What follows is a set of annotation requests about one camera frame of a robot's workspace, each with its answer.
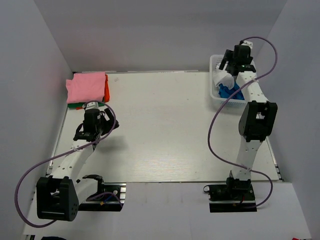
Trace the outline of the white t shirt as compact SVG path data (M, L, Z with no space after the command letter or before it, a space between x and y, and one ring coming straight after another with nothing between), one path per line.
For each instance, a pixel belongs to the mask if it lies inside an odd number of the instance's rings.
M219 69L220 63L218 63L215 67L215 70L212 73L212 81L216 88L219 87L220 84L232 89L235 84L235 78L226 71L226 66L223 70Z

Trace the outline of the blue t shirt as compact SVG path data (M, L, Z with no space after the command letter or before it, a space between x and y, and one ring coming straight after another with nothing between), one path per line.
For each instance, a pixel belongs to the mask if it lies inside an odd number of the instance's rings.
M221 98L227 99L229 98L234 92L236 92L239 89L239 85L235 82L234 83L234 87L229 89L227 86L224 86L223 84L219 85L219 91L218 94ZM244 101L245 98L243 96L242 91L240 90L239 92L237 92L232 99L234 100L242 100Z

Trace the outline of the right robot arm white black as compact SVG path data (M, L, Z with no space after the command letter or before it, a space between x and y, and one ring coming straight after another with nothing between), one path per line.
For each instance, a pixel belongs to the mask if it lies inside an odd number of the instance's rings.
M270 102L260 88L251 49L242 41L234 50L225 52L219 66L235 77L246 101L238 124L241 141L236 166L230 171L224 190L230 200L241 201L251 191L251 169L260 146L272 132L278 110L277 104Z

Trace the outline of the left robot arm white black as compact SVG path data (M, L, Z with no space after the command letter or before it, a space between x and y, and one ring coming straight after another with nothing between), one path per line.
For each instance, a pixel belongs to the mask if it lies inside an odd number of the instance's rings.
M81 204L108 195L102 176L80 176L80 172L102 138L118 127L110 107L100 110L95 102L84 106L84 119L75 131L70 152L48 177L41 177L36 183L39 219L71 222Z

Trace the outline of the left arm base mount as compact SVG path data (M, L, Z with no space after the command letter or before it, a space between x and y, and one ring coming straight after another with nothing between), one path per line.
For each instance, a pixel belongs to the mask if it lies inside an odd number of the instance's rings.
M125 203L126 183L103 183L101 191L80 204L80 212L120 212Z

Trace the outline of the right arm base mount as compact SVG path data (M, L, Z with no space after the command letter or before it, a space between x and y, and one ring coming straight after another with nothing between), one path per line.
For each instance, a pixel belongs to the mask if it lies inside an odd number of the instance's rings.
M203 192L209 195L210 213L257 212L252 185L247 190L228 191L226 184L210 184L203 187Z

